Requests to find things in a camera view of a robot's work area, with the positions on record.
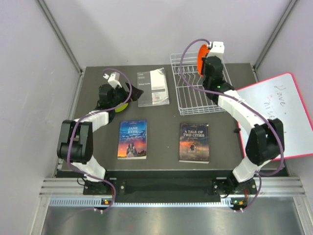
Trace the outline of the lime green plate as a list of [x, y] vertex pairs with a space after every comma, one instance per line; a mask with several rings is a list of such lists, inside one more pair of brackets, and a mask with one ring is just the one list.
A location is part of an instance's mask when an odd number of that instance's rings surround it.
[[124, 111], [127, 107], [128, 107], [128, 103], [125, 103], [125, 104], [123, 104], [123, 105], [120, 105], [120, 106], [118, 106], [116, 109], [115, 109], [115, 112], [116, 113], [120, 113], [120, 112], [122, 112], [122, 111]]

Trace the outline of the orange plate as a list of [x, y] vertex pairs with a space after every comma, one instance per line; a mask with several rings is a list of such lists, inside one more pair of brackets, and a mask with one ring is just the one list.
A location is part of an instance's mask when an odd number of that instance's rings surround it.
[[198, 56], [197, 56], [197, 70], [198, 74], [202, 77], [203, 76], [203, 66], [204, 66], [204, 61], [210, 52], [210, 46], [208, 44], [203, 44], [199, 51], [198, 51]]

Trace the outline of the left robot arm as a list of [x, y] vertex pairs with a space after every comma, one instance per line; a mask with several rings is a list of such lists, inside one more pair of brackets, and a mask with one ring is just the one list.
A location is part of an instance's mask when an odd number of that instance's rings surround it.
[[99, 99], [94, 110], [84, 117], [62, 122], [57, 146], [58, 158], [66, 161], [68, 167], [83, 174], [85, 188], [89, 193], [106, 194], [113, 191], [106, 169], [93, 155], [93, 133], [110, 124], [117, 108], [137, 101], [143, 90], [127, 83], [128, 91], [120, 84], [104, 84], [99, 87]]

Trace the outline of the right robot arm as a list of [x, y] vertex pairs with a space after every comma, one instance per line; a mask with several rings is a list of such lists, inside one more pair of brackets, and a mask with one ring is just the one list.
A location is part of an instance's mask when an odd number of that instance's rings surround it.
[[227, 177], [228, 193], [241, 193], [255, 173], [276, 157], [284, 157], [284, 127], [280, 119], [268, 119], [250, 107], [238, 92], [224, 80], [224, 66], [217, 56], [198, 57], [203, 88], [212, 102], [235, 118], [248, 134], [240, 164]]

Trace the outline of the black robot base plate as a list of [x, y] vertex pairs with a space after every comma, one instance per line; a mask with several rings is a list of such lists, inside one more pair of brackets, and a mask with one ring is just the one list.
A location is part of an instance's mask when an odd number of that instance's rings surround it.
[[226, 179], [209, 178], [147, 178], [147, 179], [110, 179], [115, 186], [116, 194], [131, 195], [134, 193], [153, 192], [201, 192], [205, 195], [255, 194], [255, 181], [232, 188]]

